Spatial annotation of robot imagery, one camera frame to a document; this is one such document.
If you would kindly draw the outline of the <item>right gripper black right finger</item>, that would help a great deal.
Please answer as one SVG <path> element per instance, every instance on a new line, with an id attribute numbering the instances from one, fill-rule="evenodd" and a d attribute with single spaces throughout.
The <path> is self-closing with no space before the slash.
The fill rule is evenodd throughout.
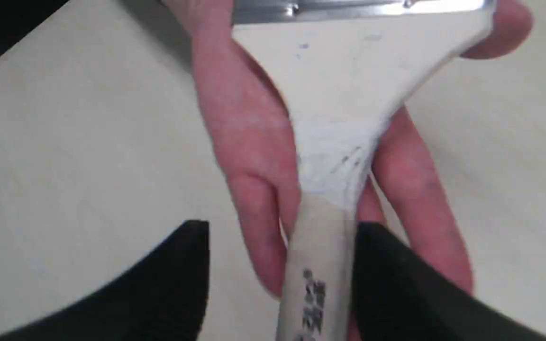
<path id="1" fill-rule="evenodd" d="M 359 223 L 353 309 L 364 341 L 546 341 L 448 281 L 380 223 Z"/>

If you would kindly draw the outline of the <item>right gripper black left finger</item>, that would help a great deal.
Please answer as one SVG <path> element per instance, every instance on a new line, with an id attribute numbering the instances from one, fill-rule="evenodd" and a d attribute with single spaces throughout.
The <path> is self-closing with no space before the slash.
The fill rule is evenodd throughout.
<path id="1" fill-rule="evenodd" d="M 95 293 L 0 341 L 196 341 L 209 274 L 209 222 L 188 220 Z"/>

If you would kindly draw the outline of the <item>bare open human hand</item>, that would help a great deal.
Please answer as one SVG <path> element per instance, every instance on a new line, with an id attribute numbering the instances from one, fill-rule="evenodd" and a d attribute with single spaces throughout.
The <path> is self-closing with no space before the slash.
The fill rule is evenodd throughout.
<path id="1" fill-rule="evenodd" d="M 247 252 L 269 294 L 282 295 L 286 246 L 299 187 L 287 110 L 264 72 L 230 38 L 231 0 L 165 0 L 191 37 L 191 65 L 204 125 L 225 175 Z M 386 221 L 377 184 L 413 250 L 472 294 L 472 265 L 430 151 L 400 107 L 378 144 L 358 217 Z"/>

